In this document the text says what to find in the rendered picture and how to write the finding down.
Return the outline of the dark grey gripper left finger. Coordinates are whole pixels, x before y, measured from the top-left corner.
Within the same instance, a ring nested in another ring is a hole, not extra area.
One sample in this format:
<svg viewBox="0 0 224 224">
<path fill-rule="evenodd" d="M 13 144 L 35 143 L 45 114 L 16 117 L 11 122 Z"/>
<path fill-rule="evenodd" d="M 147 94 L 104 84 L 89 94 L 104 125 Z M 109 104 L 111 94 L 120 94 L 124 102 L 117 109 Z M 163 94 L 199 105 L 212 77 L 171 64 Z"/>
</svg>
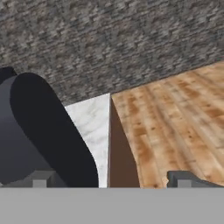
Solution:
<svg viewBox="0 0 224 224">
<path fill-rule="evenodd" d="M 11 182 L 1 187 L 66 187 L 66 183 L 60 178 L 56 171 L 34 171 L 29 176 L 18 181 Z"/>
</svg>

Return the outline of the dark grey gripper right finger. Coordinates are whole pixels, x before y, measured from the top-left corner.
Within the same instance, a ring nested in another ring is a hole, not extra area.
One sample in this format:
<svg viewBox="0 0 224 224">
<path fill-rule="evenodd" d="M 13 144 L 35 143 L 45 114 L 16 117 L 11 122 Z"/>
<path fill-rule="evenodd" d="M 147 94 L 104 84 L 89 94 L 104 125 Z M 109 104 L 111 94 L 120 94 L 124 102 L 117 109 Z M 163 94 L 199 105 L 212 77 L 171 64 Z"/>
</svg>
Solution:
<svg viewBox="0 0 224 224">
<path fill-rule="evenodd" d="M 223 187 L 213 182 L 198 178 L 190 171 L 168 171 L 167 187 L 188 188 L 188 187 Z"/>
</svg>

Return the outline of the black stand mixer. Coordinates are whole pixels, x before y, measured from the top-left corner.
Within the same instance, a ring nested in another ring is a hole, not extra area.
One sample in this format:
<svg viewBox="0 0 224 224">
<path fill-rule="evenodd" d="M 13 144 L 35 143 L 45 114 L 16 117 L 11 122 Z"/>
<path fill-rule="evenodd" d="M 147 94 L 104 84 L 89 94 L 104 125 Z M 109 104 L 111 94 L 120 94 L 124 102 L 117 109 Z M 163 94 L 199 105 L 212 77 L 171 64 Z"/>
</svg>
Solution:
<svg viewBox="0 0 224 224">
<path fill-rule="evenodd" d="M 66 187 L 97 187 L 93 155 L 45 79 L 0 68 L 0 185 L 56 171 Z"/>
</svg>

